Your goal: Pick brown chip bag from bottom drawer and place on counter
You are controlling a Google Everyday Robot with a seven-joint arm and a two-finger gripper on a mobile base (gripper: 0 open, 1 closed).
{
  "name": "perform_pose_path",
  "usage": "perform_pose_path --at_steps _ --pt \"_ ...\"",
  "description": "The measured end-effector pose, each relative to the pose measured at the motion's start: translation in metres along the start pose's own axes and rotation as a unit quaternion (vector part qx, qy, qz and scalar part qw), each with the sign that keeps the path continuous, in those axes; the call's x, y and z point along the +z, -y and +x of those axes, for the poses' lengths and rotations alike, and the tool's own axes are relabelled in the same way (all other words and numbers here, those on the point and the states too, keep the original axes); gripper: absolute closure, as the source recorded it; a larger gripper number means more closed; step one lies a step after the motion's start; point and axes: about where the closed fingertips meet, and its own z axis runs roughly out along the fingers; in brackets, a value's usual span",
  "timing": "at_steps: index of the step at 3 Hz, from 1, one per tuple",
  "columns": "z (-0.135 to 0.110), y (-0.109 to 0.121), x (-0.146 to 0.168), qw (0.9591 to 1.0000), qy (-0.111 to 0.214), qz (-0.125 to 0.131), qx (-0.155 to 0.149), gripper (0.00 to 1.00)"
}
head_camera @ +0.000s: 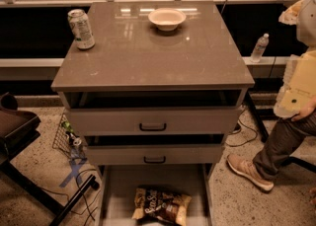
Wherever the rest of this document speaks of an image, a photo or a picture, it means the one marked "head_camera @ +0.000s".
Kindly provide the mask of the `person's hand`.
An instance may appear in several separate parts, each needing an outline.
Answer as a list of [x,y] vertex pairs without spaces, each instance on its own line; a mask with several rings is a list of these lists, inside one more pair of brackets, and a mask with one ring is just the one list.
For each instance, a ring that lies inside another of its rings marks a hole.
[[298,121],[309,115],[311,115],[316,110],[316,98],[312,98],[291,120]]

